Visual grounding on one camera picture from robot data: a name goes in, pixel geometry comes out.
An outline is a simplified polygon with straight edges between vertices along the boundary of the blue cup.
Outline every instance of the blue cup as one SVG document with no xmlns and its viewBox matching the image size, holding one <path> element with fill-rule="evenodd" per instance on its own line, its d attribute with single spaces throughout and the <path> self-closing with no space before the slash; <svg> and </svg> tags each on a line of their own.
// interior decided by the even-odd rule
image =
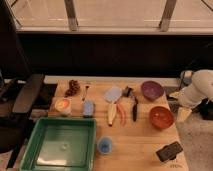
<svg viewBox="0 0 213 171">
<path fill-rule="evenodd" d="M 108 137 L 102 137 L 97 143 L 98 151 L 103 154 L 110 154 L 112 152 L 112 140 Z"/>
</svg>

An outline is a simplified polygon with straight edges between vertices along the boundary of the bowl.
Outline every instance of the bowl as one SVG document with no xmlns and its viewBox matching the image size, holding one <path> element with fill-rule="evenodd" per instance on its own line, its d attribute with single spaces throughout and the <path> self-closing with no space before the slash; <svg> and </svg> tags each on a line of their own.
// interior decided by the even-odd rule
<svg viewBox="0 0 213 171">
<path fill-rule="evenodd" d="M 71 114 L 71 99 L 60 98 L 55 102 L 55 109 L 61 113 L 61 115 Z"/>
<path fill-rule="evenodd" d="M 149 119 L 152 125 L 158 129 L 169 128 L 174 123 L 171 111 L 162 106 L 155 106 L 150 110 Z"/>
<path fill-rule="evenodd" d="M 163 87 L 155 81 L 144 82 L 141 85 L 141 91 L 143 95 L 151 101 L 158 99 L 164 94 Z"/>
</svg>

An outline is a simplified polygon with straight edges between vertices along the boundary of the black wall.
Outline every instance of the black wall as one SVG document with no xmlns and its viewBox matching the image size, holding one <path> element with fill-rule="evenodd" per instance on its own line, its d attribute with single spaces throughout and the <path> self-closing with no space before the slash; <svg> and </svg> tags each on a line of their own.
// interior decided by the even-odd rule
<svg viewBox="0 0 213 171">
<path fill-rule="evenodd" d="M 213 36 L 19 33 L 29 62 L 50 75 L 178 77 L 213 69 Z"/>
</svg>

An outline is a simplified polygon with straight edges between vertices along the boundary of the red bowl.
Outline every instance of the red bowl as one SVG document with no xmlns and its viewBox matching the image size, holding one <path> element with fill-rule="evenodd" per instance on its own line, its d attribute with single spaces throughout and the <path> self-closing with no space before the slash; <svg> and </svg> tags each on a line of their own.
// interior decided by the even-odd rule
<svg viewBox="0 0 213 171">
<path fill-rule="evenodd" d="M 174 123 L 171 111 L 162 106 L 155 106 L 150 110 L 149 119 L 152 125 L 158 129 L 169 128 Z"/>
<path fill-rule="evenodd" d="M 164 94 L 163 87 L 155 81 L 146 81 L 141 85 L 143 95 L 149 100 L 156 100 Z"/>
</svg>

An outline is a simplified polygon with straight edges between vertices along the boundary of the small orange container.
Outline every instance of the small orange container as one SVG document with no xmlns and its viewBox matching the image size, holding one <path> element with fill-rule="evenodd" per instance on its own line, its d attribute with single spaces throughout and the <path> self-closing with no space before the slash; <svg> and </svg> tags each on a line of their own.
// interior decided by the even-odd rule
<svg viewBox="0 0 213 171">
<path fill-rule="evenodd" d="M 162 106 L 155 106 L 150 110 L 149 119 L 152 125 L 158 129 L 169 128 L 174 123 L 171 111 Z"/>
</svg>

